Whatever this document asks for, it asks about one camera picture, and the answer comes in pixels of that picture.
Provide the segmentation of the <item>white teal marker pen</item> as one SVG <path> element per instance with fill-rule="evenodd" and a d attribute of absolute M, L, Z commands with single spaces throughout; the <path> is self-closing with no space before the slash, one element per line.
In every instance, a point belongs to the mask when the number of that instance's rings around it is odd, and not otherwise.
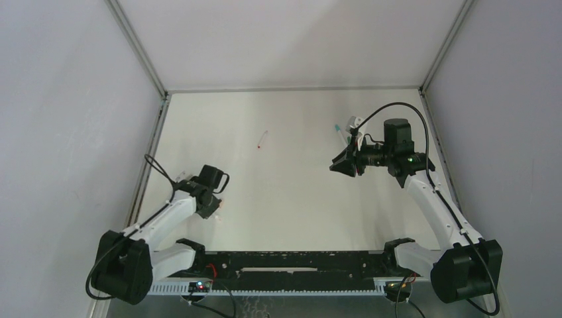
<path fill-rule="evenodd" d="M 349 143 L 347 141 L 347 138 L 345 137 L 345 135 L 343 134 L 341 128 L 339 125 L 335 125 L 335 130 L 337 132 L 337 135 L 339 136 L 341 142 L 343 143 L 344 146 L 347 146 Z"/>

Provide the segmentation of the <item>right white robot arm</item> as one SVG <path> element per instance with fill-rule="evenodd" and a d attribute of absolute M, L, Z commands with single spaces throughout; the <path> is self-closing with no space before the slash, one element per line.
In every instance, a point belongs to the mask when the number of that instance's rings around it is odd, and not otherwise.
<path fill-rule="evenodd" d="M 501 246 L 496 240 L 483 239 L 441 191 L 435 166 L 427 154 L 414 149 L 408 120 L 386 120 L 382 142 L 368 142 L 365 125 L 361 117 L 349 119 L 349 143 L 329 169 L 353 178 L 363 175 L 368 166 L 386 167 L 417 204 L 439 245 L 430 250 L 412 238 L 392 240 L 384 247 L 390 262 L 429 278 L 444 303 L 497 295 Z"/>

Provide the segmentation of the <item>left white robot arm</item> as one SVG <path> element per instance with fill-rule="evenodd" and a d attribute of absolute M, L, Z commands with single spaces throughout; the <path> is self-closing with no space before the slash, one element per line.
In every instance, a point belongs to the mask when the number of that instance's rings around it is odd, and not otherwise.
<path fill-rule="evenodd" d="M 158 211 L 141 223 L 101 236 L 85 280 L 86 294 L 98 301 L 116 298 L 136 305 L 153 283 L 191 268 L 203 245 L 186 238 L 165 249 L 160 244 L 190 217 L 210 218 L 220 208 L 218 196 L 229 182 L 228 173 L 209 165 L 196 176 L 171 180 L 171 196 Z"/>

